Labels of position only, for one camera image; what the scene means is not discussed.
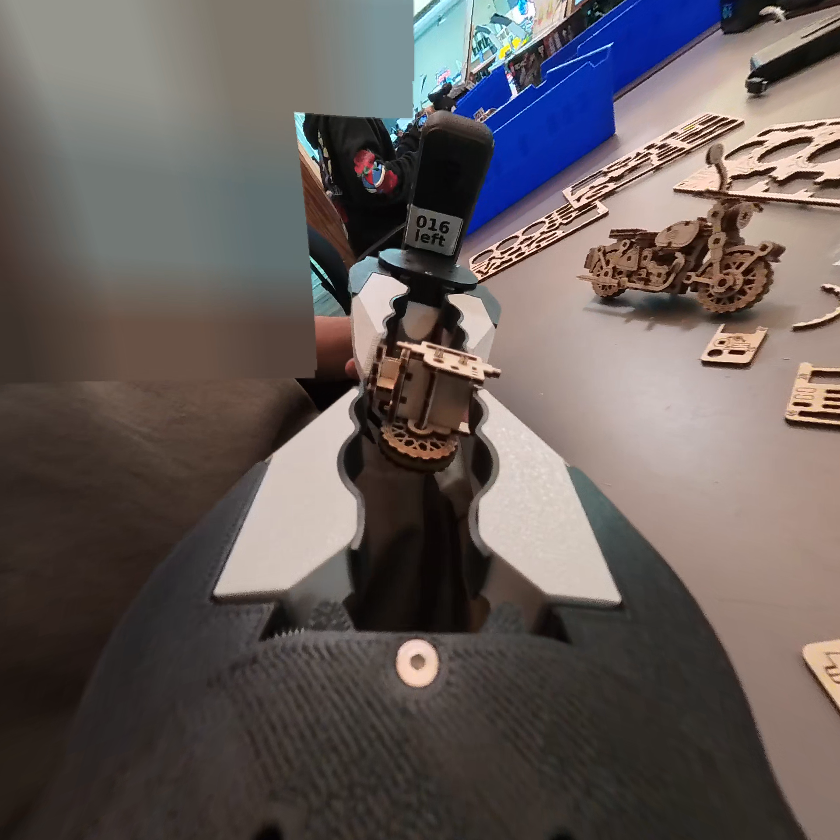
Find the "wooden sheet with narrow slots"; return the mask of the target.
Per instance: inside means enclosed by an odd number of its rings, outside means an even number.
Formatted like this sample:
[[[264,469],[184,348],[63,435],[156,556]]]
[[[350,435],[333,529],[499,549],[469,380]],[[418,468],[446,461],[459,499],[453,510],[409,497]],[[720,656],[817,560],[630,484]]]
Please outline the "wooden sheet with narrow slots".
[[[563,196],[576,209],[588,207],[741,126],[742,119],[704,112],[570,184]]]

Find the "person's left forearm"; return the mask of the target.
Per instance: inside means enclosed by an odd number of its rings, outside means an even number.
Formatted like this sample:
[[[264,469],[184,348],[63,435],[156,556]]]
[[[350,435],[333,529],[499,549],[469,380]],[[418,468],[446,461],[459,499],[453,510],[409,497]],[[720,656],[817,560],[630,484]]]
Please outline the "person's left forearm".
[[[319,380],[338,382],[359,380],[354,360],[351,319],[347,316],[315,316],[317,366]]]

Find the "wooden motorcycle model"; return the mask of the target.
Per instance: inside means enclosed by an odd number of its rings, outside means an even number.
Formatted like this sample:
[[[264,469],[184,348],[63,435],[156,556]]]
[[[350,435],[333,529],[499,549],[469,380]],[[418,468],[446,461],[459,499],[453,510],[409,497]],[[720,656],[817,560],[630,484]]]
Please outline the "wooden motorcycle model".
[[[782,244],[764,240],[747,244],[742,230],[762,207],[728,194],[730,176],[722,143],[707,151],[706,162],[717,174],[717,188],[707,215],[678,221],[651,232],[615,228],[612,243],[591,248],[579,279],[594,294],[614,299],[626,291],[695,293],[699,304],[716,314],[750,309],[770,291],[773,266],[785,252]]]

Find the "cluttered background shelf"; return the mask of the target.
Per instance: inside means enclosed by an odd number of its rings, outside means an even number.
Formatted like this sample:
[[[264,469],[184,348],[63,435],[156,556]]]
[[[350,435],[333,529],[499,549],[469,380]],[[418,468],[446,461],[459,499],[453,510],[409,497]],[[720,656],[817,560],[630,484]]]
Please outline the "cluttered background shelf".
[[[540,66],[607,14],[610,2],[414,4],[413,112],[451,85],[461,114],[485,117],[539,84]]]

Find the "wooden sheet with square holes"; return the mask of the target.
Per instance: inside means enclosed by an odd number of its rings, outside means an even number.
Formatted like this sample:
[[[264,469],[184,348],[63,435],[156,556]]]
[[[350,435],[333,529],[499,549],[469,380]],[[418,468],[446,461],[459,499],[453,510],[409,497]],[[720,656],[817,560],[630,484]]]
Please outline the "wooden sheet with square holes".
[[[806,644],[802,656],[826,697],[839,711],[839,639]]]

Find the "long black device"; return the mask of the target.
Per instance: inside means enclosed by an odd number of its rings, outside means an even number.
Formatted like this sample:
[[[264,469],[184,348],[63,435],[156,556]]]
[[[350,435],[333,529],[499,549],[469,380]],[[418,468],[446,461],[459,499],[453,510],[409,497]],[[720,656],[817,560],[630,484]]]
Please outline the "long black device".
[[[775,82],[839,52],[839,15],[825,17],[776,41],[751,56],[744,86],[751,97],[762,96]]]

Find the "slotted wooden part card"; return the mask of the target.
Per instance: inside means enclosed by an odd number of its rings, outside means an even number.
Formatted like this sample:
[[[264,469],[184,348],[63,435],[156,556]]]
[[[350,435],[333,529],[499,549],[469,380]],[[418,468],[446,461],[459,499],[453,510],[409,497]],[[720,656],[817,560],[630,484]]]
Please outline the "slotted wooden part card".
[[[790,425],[839,428],[839,368],[801,363],[784,419]]]

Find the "wooden sidecar model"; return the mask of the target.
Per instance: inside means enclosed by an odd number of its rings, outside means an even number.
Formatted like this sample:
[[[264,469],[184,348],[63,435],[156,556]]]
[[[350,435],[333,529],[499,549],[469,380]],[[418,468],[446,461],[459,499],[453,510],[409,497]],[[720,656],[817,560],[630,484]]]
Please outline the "wooden sidecar model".
[[[377,443],[396,466],[446,469],[471,434],[469,411],[486,380],[501,370],[478,355],[423,341],[382,340],[364,380]]]

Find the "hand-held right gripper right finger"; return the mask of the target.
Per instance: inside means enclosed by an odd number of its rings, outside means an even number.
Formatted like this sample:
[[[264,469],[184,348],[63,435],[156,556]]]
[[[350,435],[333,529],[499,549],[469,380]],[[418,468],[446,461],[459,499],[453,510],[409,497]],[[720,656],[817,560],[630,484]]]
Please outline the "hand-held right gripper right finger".
[[[623,603],[565,460],[480,392],[459,455],[467,590],[483,620],[537,631],[555,606]]]

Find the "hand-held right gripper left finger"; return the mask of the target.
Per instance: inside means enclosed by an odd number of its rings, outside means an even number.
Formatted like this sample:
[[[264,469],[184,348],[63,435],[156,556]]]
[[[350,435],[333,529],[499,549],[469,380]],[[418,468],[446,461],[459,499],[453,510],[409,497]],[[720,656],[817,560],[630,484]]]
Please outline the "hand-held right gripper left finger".
[[[281,604],[296,627],[354,588],[364,503],[345,465],[359,443],[361,389],[347,392],[266,463],[213,589],[223,604]]]

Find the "small wooden part card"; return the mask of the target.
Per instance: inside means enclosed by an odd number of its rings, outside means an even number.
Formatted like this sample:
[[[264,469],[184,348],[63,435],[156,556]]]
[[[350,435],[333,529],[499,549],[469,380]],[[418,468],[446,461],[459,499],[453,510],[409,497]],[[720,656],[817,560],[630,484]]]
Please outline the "small wooden part card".
[[[722,323],[700,355],[699,362],[706,366],[748,368],[768,333],[765,327],[757,327],[751,332],[728,331]]]

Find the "black office chair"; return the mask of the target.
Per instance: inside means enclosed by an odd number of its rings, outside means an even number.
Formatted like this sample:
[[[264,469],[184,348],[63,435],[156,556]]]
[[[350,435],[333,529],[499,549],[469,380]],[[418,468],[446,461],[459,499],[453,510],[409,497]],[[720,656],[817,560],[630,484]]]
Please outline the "black office chair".
[[[344,316],[351,313],[352,292],[350,273],[339,251],[308,224],[308,251],[310,270],[321,289],[335,300]]]

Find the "blue plastic bin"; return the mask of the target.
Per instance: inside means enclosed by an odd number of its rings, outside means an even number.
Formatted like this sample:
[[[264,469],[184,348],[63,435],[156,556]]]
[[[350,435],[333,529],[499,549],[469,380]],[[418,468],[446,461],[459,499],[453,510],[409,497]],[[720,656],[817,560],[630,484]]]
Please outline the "blue plastic bin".
[[[495,149],[470,235],[615,132],[613,45],[550,69],[486,121]]]

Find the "dark grey desk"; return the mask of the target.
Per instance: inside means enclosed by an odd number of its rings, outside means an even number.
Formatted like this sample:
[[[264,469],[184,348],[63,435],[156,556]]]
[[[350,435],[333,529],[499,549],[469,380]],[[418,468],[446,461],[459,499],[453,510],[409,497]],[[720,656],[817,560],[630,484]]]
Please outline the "dark grey desk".
[[[493,393],[579,467],[672,565],[738,671],[780,786],[810,838],[838,838],[838,713],[802,648],[838,638],[838,429],[784,420],[801,362],[838,366],[838,211],[770,204],[750,243],[786,247],[740,329],[769,329],[746,370],[703,365],[717,321],[696,299],[601,302],[578,280],[613,227],[660,229],[708,202],[674,186],[698,150],[604,204],[608,215],[487,285],[501,304]]]

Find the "curved wooden piece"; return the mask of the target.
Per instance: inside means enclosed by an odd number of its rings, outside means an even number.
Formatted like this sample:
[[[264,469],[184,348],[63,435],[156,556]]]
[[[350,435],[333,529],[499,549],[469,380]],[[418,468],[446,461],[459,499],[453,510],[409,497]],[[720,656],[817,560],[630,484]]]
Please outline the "curved wooden piece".
[[[794,332],[815,329],[817,327],[822,327],[830,322],[836,321],[839,319],[840,309],[839,309],[839,293],[840,289],[839,286],[833,283],[824,283],[820,286],[820,290],[827,295],[830,295],[837,300],[837,305],[835,309],[824,313],[822,316],[818,318],[814,318],[812,320],[797,322],[791,325],[791,330]]]

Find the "wooden sheet with round holes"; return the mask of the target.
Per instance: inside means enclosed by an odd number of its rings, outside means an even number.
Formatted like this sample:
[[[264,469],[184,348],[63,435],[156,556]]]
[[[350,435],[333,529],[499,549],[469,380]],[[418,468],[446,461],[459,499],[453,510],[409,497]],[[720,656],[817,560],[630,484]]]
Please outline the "wooden sheet with round holes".
[[[608,215],[596,201],[581,208],[565,204],[488,247],[469,260],[469,269],[483,282],[522,262]]]

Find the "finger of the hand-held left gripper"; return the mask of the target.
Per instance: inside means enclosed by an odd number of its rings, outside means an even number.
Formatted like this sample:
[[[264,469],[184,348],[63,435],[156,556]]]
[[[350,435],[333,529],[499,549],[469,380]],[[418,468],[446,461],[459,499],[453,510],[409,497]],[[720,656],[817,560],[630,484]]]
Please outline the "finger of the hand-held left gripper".
[[[385,272],[379,265],[353,265],[350,268],[352,292],[350,326],[353,359],[360,379],[358,392],[363,391],[376,347],[388,338],[388,323],[396,318],[396,340],[406,340],[402,326],[406,305],[395,311],[394,301],[404,298],[408,286]]]
[[[486,303],[473,293],[449,295],[454,310],[449,329],[449,374],[454,377],[499,377],[499,369],[489,363],[496,335]]]

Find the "wooden sheet with large cutouts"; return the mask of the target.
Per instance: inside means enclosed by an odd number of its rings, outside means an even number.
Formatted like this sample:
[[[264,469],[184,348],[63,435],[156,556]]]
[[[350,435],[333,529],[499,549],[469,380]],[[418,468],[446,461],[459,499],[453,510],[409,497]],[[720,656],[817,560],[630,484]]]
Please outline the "wooden sheet with large cutouts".
[[[725,152],[728,181],[720,187],[708,164],[674,187],[675,193],[722,193],[760,203],[839,207],[839,119],[776,123]]]

